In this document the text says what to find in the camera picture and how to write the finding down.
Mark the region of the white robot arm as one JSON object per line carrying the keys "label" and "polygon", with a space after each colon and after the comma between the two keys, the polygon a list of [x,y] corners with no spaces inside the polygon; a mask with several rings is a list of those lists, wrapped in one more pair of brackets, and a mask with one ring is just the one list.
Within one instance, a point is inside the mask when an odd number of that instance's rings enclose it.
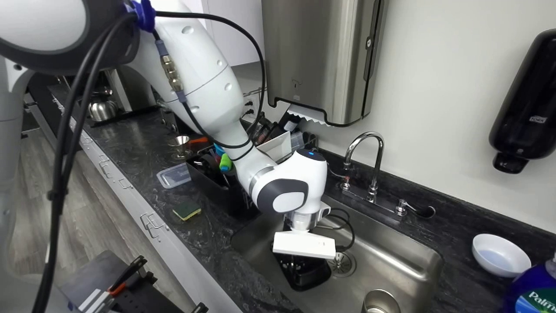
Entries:
{"label": "white robot arm", "polygon": [[255,148],[241,127],[241,89],[204,19],[150,0],[0,0],[0,54],[32,73],[69,75],[69,108],[90,98],[98,72],[131,66],[173,115],[223,148],[258,211],[305,233],[324,209],[326,164],[302,153],[276,164]]}

